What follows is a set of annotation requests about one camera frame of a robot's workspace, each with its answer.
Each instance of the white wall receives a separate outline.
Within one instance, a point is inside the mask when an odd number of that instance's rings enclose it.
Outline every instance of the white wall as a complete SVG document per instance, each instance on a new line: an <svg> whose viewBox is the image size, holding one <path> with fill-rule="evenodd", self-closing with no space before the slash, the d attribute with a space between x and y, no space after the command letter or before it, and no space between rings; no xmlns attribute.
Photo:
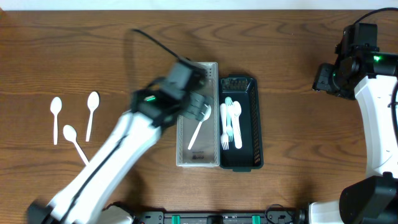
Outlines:
<svg viewBox="0 0 398 224"><path fill-rule="evenodd" d="M379 9L398 0L0 0L7 10Z"/></svg>

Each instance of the green light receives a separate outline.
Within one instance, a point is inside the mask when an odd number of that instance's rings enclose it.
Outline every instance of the green light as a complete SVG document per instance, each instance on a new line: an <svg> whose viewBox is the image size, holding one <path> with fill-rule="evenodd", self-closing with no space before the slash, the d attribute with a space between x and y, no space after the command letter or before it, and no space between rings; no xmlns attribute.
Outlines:
<svg viewBox="0 0 398 224"><path fill-rule="evenodd" d="M146 99L146 101L152 101L152 100L155 100L155 99L156 99L156 97L152 97L152 98Z"/></svg>
<svg viewBox="0 0 398 224"><path fill-rule="evenodd" d="M381 57L380 57L380 56L373 56L373 59L374 59L376 62L378 62L378 61L381 59Z"/></svg>

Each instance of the black plastic bin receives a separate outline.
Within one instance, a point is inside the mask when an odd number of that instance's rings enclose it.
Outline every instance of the black plastic bin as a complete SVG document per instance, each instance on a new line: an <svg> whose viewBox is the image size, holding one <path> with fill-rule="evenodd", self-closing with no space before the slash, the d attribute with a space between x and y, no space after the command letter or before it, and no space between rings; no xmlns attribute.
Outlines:
<svg viewBox="0 0 398 224"><path fill-rule="evenodd" d="M228 78L220 79L218 89L220 103L224 103L225 98L229 96L241 104L239 123L243 145L241 149L236 149L233 142L230 142L229 150L223 150L220 145L220 167L235 172L260 169L264 165L264 158L257 81L245 75L229 75Z"/></svg>

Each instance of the plastic fork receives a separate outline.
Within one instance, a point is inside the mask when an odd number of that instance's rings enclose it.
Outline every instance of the plastic fork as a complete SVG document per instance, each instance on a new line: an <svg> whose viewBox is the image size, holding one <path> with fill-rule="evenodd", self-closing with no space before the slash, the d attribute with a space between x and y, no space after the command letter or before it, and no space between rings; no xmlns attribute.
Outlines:
<svg viewBox="0 0 398 224"><path fill-rule="evenodd" d="M220 115L221 115L221 123L223 124L223 134L221 135L221 146L223 147L223 150L228 150L229 149L229 136L226 132L226 105L225 103L222 103L220 105Z"/></svg>
<svg viewBox="0 0 398 224"><path fill-rule="evenodd" d="M231 97L225 98L225 105L227 111L229 111L230 108L232 108L233 102ZM231 115L228 112L226 114L226 132L228 133L229 141L232 142L234 140L234 132L231 126Z"/></svg>

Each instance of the wooden table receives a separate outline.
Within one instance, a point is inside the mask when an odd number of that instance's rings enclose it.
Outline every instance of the wooden table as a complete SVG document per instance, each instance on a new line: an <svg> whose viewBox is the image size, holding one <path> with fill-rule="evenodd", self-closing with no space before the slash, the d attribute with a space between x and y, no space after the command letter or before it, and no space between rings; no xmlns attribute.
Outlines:
<svg viewBox="0 0 398 224"><path fill-rule="evenodd" d="M48 202L83 168L62 136L70 124L90 159L128 109L130 92L165 75L174 59L138 36L141 28L181 55L218 62L220 76L257 78L264 167L250 173L175 165L176 128L148 150L110 202L168 211L264 210L338 199L364 178L358 103L311 90L319 64L334 62L343 28L364 11L3 12L0 19L0 222L21 223L36 198ZM379 24L382 51L398 52L397 14ZM91 91L99 91L85 142ZM53 145L50 102L59 96Z"/></svg>

